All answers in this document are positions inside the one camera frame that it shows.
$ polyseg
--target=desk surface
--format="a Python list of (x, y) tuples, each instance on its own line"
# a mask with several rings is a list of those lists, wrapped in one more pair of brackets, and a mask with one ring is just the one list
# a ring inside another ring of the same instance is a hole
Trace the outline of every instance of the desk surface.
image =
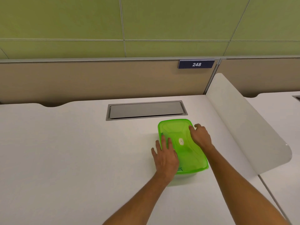
[[(205, 95), (0, 105), (1, 224), (101, 224), (154, 174), (157, 124), (106, 121), (108, 104), (182, 100), (220, 153), (273, 204)], [(176, 177), (148, 224), (232, 224), (212, 170)]]
[(300, 91), (263, 93), (246, 99), (291, 147), (292, 160), (261, 177), (296, 225), (300, 223), (300, 102), (292, 95), (300, 95)]

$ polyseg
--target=translucent green lid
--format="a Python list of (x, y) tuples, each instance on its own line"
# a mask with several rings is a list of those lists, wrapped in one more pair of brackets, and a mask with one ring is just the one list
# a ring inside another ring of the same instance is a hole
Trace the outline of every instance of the translucent green lid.
[(158, 124), (159, 140), (164, 135), (171, 138), (173, 148), (178, 154), (179, 168), (177, 174), (190, 174), (208, 168), (207, 158), (201, 148), (195, 144), (190, 136), (188, 119), (171, 119)]

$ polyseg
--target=cubicle wall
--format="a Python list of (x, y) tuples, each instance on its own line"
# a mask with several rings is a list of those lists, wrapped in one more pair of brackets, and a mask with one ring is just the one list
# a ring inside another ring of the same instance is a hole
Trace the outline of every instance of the cubicle wall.
[(209, 57), (215, 60), (209, 69), (178, 69), (180, 59), (2, 61), (0, 102), (57, 106), (78, 100), (205, 94), (215, 73), (223, 73), (247, 97), (300, 90), (297, 56)]

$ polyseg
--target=hand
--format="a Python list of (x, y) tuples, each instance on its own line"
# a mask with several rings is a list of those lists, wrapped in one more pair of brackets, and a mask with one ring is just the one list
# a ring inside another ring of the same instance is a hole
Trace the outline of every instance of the hand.
[(172, 140), (170, 138), (168, 138), (169, 149), (167, 149), (166, 138), (164, 135), (161, 136), (161, 147), (158, 140), (155, 143), (157, 154), (154, 151), (154, 148), (151, 149), (156, 167), (155, 174), (158, 177), (163, 178), (167, 183), (170, 183), (179, 167), (177, 153), (173, 148)]
[(214, 146), (212, 145), (212, 140), (210, 135), (208, 134), (206, 128), (201, 126), (200, 124), (195, 125), (196, 129), (193, 126), (189, 126), (190, 129), (190, 136), (192, 137), (193, 141), (203, 150), (207, 151)]

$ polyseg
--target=green tile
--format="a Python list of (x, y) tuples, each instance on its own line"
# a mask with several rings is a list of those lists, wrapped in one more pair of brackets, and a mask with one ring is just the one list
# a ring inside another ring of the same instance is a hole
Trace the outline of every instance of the green tile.
[(10, 59), (124, 57), (123, 41), (0, 41)]
[(1, 0), (0, 38), (123, 39), (119, 0)]
[(0, 59), (7, 59), (7, 56), (6, 56), (5, 53), (2, 51), (1, 48), (0, 48)]
[(300, 0), (251, 0), (234, 40), (300, 40)]
[(229, 40), (248, 0), (121, 0), (125, 39)]
[(228, 42), (126, 41), (127, 57), (222, 56)]
[(300, 42), (231, 41), (225, 55), (300, 55)]

